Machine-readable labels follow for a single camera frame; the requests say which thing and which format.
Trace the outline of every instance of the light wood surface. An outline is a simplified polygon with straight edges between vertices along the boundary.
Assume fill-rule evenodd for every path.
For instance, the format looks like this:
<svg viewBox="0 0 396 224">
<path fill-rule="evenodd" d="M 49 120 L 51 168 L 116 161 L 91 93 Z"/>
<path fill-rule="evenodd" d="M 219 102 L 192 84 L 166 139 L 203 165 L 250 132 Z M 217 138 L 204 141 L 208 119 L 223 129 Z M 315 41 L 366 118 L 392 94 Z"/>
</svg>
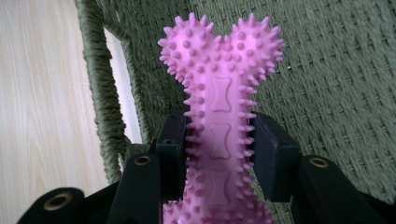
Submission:
<svg viewBox="0 0 396 224">
<path fill-rule="evenodd" d="M 120 50 L 108 36 L 126 134 L 140 142 Z M 0 1 L 0 223 L 59 187 L 106 186 L 73 0 Z"/>
</svg>

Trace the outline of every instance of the bone-shaped chew toy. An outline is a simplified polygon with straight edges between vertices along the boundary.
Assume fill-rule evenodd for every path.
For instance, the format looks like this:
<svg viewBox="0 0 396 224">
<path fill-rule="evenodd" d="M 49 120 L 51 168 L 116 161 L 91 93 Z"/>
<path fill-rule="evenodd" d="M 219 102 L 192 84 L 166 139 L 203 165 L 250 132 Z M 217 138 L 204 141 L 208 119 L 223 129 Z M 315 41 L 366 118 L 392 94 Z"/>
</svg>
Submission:
<svg viewBox="0 0 396 224">
<path fill-rule="evenodd" d="M 253 87 L 275 72 L 282 60 L 279 27 L 268 27 L 269 18 L 238 20 L 230 35 L 214 36 L 214 23 L 206 26 L 193 13 L 187 21 L 176 17 L 174 28 L 165 27 L 167 37 L 160 60 L 168 73 L 185 87 L 191 97 L 191 135 L 186 149 L 189 157 L 183 200 L 163 206 L 165 224 L 274 223 L 272 213 L 254 195 L 249 185 L 253 154 L 248 149 L 254 139 L 248 132 L 255 117 L 249 108 L 256 103 L 249 95 Z"/>
</svg>

